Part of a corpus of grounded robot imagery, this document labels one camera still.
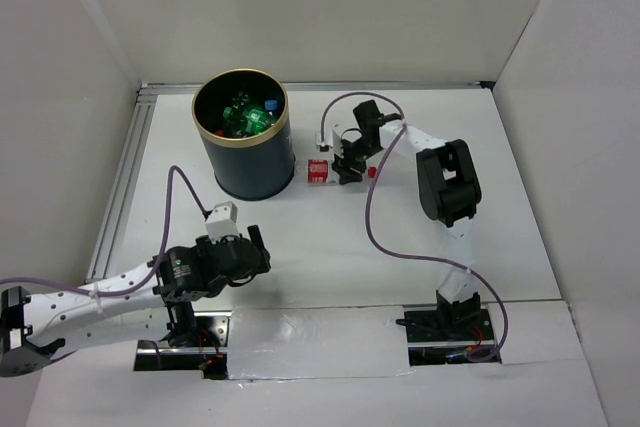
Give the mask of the red label bottle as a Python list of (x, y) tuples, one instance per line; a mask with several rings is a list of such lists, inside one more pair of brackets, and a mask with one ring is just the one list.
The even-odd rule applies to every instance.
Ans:
[(360, 178), (344, 180), (334, 170), (332, 160), (307, 159), (295, 163), (293, 179), (307, 185), (347, 185), (372, 180), (377, 171), (376, 166), (368, 166)]

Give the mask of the clear bottle blue label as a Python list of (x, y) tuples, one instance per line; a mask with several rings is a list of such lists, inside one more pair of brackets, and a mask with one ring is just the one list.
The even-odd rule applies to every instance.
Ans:
[(264, 102), (264, 108), (269, 115), (275, 115), (279, 110), (279, 103), (276, 99), (269, 99)]

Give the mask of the green bottle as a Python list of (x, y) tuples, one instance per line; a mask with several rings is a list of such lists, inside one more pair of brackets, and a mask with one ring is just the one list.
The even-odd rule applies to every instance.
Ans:
[(222, 116), (226, 121), (226, 133), (232, 138), (256, 136), (274, 124), (274, 118), (258, 104), (228, 106)]
[(235, 107), (246, 106), (252, 102), (251, 95), (240, 91), (232, 98), (232, 105)]

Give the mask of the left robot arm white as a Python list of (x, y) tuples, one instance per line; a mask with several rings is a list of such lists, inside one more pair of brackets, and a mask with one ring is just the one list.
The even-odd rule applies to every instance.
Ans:
[(225, 287), (240, 287), (271, 268), (258, 227), (246, 235), (169, 249), (151, 262), (83, 288), (80, 294), (31, 294), (16, 286), (1, 295), (1, 375), (44, 369), (79, 350), (127, 340), (172, 347), (211, 342), (193, 305)]

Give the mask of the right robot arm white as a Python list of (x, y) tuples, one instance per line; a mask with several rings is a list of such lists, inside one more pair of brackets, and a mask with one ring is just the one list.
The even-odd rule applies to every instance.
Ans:
[(420, 207), (438, 224), (449, 251), (447, 258), (427, 258), (450, 267), (436, 290), (436, 326), (444, 337), (460, 338), (481, 312), (469, 233), (482, 192), (468, 144), (409, 125), (400, 109), (384, 114), (373, 99), (358, 104), (353, 115), (357, 139), (347, 140), (346, 130), (332, 129), (331, 172), (347, 185), (361, 182), (367, 161), (379, 153), (384, 159), (397, 153), (415, 163)]

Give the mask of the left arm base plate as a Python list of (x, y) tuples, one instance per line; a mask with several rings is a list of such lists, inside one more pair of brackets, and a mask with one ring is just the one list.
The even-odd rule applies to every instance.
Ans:
[(214, 381), (228, 379), (230, 311), (195, 313), (196, 332), (172, 345), (168, 341), (139, 341), (134, 372), (197, 372)]

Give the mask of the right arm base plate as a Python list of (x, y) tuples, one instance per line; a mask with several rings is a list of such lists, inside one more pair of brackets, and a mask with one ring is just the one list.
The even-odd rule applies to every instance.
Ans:
[(405, 331), (411, 366), (501, 361), (504, 336), (481, 303), (409, 308), (395, 324)]

